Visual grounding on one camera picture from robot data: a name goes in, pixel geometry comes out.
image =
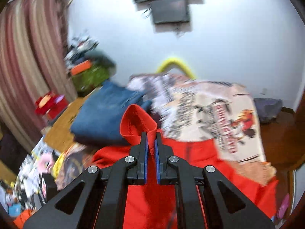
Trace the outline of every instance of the wall outlet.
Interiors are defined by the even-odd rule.
[[[263,88],[262,92],[260,93],[261,95],[266,95],[267,94],[267,89]]]

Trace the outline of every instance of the metal bolt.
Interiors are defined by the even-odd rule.
[[[169,159],[172,163],[178,162],[178,160],[179,160],[179,158],[177,156],[171,156]]]
[[[125,158],[125,161],[126,161],[127,163],[131,163],[131,162],[133,162],[134,160],[135,160],[135,158],[134,158],[133,156],[128,156],[128,157]]]
[[[90,167],[88,168],[88,172],[91,173],[91,174],[97,172],[97,170],[98,170],[98,169],[97,169],[96,166],[90,166]]]
[[[206,171],[213,173],[215,171],[215,167],[212,165],[208,165],[207,167],[205,167]]]

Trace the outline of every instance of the orange box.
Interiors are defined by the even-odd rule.
[[[72,76],[74,76],[74,75],[76,75],[78,73],[81,73],[81,72],[89,69],[91,66],[92,66],[91,61],[90,60],[86,60],[86,61],[76,65],[75,67],[73,67],[70,70],[70,73],[71,73]]]

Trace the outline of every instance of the striped curtain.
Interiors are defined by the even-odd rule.
[[[34,113],[45,93],[76,91],[65,74],[67,0],[15,0],[0,14],[0,117],[31,151],[46,121]]]

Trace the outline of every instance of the yellow tube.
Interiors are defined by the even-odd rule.
[[[169,58],[165,60],[157,69],[157,73],[164,72],[169,66],[174,65],[176,68],[181,70],[190,79],[196,79],[195,75],[192,73],[191,69],[178,58]]]

